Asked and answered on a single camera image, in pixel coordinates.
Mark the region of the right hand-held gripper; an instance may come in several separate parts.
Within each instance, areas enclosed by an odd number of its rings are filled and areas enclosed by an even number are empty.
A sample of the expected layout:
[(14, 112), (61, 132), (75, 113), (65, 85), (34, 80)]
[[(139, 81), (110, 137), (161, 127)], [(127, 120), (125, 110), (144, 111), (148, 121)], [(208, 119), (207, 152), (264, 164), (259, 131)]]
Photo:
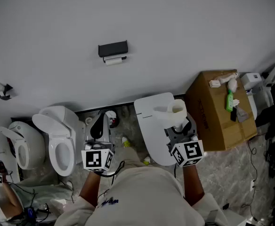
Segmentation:
[(179, 167), (187, 167), (197, 164), (204, 157), (204, 150), (192, 116), (188, 113), (182, 125), (173, 126), (170, 130), (172, 132), (166, 132), (170, 141), (167, 143), (169, 154), (165, 166), (177, 164)]

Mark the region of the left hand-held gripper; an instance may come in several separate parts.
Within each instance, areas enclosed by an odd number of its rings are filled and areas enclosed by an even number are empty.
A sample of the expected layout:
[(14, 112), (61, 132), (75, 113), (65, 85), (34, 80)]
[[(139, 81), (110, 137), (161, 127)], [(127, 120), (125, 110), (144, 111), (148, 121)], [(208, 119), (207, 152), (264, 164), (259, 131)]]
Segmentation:
[[(105, 113), (98, 114), (89, 123), (90, 136), (99, 141), (109, 141), (109, 122)], [(84, 169), (100, 173), (108, 172), (114, 157), (114, 145), (110, 142), (85, 141), (81, 155)]]

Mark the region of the white toilet paper roll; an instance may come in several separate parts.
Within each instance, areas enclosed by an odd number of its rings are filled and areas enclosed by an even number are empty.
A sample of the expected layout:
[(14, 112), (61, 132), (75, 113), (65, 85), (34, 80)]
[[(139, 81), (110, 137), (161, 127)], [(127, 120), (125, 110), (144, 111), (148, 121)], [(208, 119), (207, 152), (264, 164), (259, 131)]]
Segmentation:
[(182, 99), (174, 99), (167, 107), (153, 108), (153, 116), (164, 129), (180, 127), (187, 117), (186, 105)]

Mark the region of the person's right forearm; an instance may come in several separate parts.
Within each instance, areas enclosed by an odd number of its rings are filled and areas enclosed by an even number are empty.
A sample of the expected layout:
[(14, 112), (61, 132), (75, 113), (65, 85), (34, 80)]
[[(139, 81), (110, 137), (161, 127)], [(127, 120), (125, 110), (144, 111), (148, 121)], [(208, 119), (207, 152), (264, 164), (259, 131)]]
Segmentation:
[(204, 196), (198, 171), (195, 165), (183, 167), (185, 200), (190, 206), (195, 205)]

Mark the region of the person's left forearm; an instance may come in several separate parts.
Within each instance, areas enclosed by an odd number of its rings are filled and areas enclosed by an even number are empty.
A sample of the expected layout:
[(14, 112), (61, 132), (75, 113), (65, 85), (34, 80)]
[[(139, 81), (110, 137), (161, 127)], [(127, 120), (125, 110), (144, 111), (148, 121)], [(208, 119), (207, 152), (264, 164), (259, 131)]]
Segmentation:
[(79, 196), (89, 202), (92, 206), (97, 206), (97, 197), (99, 191), (101, 176), (90, 172), (81, 189)]

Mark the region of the another person's forearm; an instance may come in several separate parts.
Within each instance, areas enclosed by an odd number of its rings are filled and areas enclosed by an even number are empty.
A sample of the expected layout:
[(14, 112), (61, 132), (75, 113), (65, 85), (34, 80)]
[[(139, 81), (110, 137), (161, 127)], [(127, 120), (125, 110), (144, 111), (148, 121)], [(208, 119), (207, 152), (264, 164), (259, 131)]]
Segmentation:
[(4, 189), (4, 192), (8, 198), (7, 201), (0, 203), (0, 208), (2, 209), (4, 215), (7, 218), (12, 218), (22, 214), (22, 204), (7, 181), (2, 183), (2, 188)]

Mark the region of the white toilet closed lid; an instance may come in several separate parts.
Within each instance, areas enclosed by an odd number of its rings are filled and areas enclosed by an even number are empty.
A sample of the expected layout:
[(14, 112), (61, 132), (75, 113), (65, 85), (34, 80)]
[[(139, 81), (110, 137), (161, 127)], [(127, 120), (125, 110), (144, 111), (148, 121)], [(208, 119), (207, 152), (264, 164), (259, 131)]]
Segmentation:
[(152, 159), (165, 166), (165, 160), (169, 154), (167, 143), (169, 138), (166, 132), (172, 132), (170, 128), (164, 129), (153, 116), (153, 108), (157, 106), (167, 107), (175, 98), (172, 93), (162, 93), (137, 99), (134, 102), (138, 123), (147, 150)]

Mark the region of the white toilet open lid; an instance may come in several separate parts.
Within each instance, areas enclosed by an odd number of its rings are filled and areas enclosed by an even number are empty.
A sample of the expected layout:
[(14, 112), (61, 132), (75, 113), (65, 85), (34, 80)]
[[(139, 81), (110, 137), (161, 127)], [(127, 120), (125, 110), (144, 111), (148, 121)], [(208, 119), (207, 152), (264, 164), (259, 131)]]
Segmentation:
[(82, 162), (86, 124), (62, 105), (40, 110), (32, 116), (32, 121), (49, 136), (49, 158), (55, 171), (63, 177), (71, 175)]

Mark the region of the white round toilet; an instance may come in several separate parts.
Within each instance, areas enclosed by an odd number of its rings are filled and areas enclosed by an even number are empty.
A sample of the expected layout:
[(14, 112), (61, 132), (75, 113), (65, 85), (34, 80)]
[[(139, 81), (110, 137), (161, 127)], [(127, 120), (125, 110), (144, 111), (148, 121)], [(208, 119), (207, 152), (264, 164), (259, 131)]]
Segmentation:
[(0, 127), (0, 132), (12, 141), (21, 169), (32, 170), (43, 164), (46, 152), (44, 137), (35, 128), (15, 121), (8, 128)]

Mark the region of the round black trash bin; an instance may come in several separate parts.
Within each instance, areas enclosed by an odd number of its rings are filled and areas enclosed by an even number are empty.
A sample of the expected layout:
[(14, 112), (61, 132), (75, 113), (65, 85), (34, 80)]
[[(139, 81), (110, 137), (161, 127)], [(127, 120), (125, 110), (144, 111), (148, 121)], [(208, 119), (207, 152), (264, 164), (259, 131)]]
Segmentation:
[(105, 112), (109, 119), (109, 126), (111, 129), (116, 128), (119, 124), (119, 117), (117, 115), (117, 112), (114, 110), (108, 110)]

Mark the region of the brown cardboard box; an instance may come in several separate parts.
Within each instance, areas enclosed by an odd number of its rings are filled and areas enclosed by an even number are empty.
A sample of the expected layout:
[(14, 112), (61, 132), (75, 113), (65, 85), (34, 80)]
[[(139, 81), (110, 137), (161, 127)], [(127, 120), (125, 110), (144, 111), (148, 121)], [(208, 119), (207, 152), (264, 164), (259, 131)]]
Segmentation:
[(240, 78), (237, 78), (234, 98), (248, 115), (242, 122), (232, 121), (231, 113), (226, 110), (227, 85), (218, 88), (209, 85), (211, 80), (228, 73), (230, 70), (200, 72), (185, 94), (187, 112), (196, 123), (198, 138), (205, 151), (224, 151), (257, 135), (251, 105)]

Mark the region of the person's beige trousers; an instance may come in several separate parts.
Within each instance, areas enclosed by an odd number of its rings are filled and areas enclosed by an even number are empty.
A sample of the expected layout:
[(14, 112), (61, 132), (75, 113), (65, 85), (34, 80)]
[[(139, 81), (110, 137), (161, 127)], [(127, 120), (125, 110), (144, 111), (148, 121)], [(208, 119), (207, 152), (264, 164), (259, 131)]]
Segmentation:
[(152, 169), (152, 165), (145, 165), (140, 158), (136, 150), (133, 147), (122, 147), (116, 149), (116, 156), (120, 161), (124, 161), (124, 167), (119, 171), (119, 174), (125, 170), (132, 168), (144, 168)]

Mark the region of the green plastic bottle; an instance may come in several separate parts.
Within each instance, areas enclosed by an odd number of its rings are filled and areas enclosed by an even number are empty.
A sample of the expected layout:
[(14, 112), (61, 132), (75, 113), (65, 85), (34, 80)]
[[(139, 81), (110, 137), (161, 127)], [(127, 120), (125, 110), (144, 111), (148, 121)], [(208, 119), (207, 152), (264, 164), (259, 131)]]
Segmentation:
[(227, 97), (226, 97), (226, 110), (228, 112), (232, 112), (233, 111), (233, 107), (234, 107), (233, 106), (233, 101), (234, 101), (234, 96), (233, 96), (232, 91), (229, 89)]

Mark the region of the grey folded cloth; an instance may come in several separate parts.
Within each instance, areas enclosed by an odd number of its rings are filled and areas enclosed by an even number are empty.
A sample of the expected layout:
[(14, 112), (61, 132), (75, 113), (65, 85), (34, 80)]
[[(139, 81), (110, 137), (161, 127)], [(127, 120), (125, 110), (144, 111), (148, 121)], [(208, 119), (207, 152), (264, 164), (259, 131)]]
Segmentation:
[(237, 109), (237, 119), (240, 123), (244, 122), (249, 118), (248, 113), (245, 112), (242, 108), (237, 106), (236, 109)]

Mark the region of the white crumpled bag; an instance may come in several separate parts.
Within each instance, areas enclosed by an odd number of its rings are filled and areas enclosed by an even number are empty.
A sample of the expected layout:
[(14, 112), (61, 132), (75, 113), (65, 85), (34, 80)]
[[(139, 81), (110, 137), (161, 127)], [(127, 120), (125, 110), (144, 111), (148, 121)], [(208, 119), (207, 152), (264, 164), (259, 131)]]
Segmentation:
[(228, 90), (230, 90), (232, 93), (235, 93), (237, 90), (237, 87), (238, 87), (237, 80), (235, 78), (231, 78), (227, 83)]

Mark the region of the beige wrapped package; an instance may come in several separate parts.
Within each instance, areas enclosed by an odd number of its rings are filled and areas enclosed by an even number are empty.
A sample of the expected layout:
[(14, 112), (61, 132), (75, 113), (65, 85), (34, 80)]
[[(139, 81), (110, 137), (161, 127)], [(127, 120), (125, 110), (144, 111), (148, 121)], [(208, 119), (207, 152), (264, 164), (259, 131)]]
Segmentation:
[(219, 81), (220, 84), (224, 84), (229, 82), (231, 79), (237, 79), (238, 77), (239, 77), (239, 73), (234, 72), (234, 73), (227, 73), (222, 76), (219, 76), (215, 80)]

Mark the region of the person's white shirt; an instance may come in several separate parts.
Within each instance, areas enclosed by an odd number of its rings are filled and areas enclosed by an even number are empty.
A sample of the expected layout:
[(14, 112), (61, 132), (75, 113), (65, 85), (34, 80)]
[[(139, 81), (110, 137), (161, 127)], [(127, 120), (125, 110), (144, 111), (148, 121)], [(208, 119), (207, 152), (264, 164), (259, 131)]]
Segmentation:
[(79, 197), (55, 226), (205, 226), (213, 211), (218, 226), (229, 226), (211, 194), (190, 206), (172, 174), (136, 167), (121, 172), (96, 207)]

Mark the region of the white square box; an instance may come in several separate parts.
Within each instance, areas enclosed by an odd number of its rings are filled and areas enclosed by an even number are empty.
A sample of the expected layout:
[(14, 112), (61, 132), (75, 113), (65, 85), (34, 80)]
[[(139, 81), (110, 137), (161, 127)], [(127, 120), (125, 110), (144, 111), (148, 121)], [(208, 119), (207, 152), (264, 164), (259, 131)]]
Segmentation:
[(241, 77), (241, 82), (245, 90), (252, 89), (261, 81), (262, 78), (259, 73), (246, 73)]

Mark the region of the white cabinet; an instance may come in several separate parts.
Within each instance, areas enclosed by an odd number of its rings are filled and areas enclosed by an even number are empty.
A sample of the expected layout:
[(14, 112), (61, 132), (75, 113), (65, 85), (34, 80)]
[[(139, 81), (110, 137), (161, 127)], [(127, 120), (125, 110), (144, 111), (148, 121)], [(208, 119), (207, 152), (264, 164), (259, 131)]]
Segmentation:
[(227, 218), (228, 226), (246, 226), (247, 219), (243, 216), (231, 210), (224, 210), (223, 213)]

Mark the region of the black device blue light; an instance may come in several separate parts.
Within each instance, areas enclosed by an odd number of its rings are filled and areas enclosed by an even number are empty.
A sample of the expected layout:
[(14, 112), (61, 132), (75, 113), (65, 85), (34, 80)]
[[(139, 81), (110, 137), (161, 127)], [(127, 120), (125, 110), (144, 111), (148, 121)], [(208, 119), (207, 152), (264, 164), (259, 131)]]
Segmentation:
[(33, 207), (29, 207), (25, 209), (26, 218), (28, 221), (35, 223), (36, 222), (36, 212)]

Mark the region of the black wall roll holder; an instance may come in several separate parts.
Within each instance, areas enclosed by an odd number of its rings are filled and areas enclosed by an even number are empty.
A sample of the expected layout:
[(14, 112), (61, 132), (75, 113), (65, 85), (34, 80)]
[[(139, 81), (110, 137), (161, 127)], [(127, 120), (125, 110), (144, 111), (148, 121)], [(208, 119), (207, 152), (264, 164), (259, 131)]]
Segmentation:
[(128, 42), (127, 40), (121, 42), (115, 42), (105, 45), (98, 45), (98, 55), (102, 58), (103, 62), (107, 64), (109, 60), (112, 59), (126, 59), (125, 54), (128, 53)]

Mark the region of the small black wall holder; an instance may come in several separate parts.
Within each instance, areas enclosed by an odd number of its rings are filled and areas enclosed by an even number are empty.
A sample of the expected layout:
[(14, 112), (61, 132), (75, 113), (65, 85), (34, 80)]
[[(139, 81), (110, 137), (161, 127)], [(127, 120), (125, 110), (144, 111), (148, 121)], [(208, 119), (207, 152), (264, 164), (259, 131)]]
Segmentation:
[(4, 101), (10, 100), (13, 97), (11, 95), (13, 89), (9, 84), (0, 83), (0, 99)]

